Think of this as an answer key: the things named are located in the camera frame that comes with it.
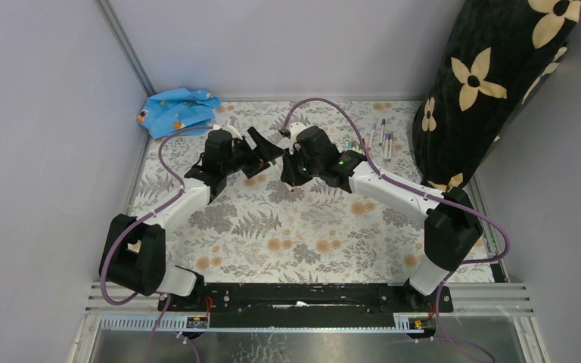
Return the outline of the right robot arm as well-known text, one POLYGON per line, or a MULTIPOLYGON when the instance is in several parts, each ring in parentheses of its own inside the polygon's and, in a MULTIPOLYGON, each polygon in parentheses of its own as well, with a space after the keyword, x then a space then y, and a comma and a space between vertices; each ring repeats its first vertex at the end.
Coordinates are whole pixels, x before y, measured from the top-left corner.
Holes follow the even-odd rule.
POLYGON ((318 126, 292 123, 280 133, 290 140, 282 157, 281 180, 297 187, 319 178, 332 188, 371 198, 402 213, 424 231, 424 258, 408 279, 403 299, 421 312, 433 292, 456 271, 483 234, 467 193, 442 192, 384 172, 366 155, 340 151, 318 126))

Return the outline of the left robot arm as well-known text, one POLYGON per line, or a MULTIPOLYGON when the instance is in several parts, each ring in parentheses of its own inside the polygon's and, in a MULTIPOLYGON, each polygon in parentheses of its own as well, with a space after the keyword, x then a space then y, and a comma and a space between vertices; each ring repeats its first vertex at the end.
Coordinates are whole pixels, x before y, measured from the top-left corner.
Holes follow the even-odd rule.
POLYGON ((141 216, 119 214, 110 223, 99 274, 106 301, 120 305, 106 284, 125 287, 134 296, 154 293, 176 295, 183 309, 194 311, 204 303, 202 276, 166 261, 166 237, 195 212, 214 201, 236 172, 252 178, 268 169, 284 150, 266 140, 255 128, 242 136, 231 126, 208 129, 198 161, 180 176, 165 169, 179 186, 160 204, 141 216))

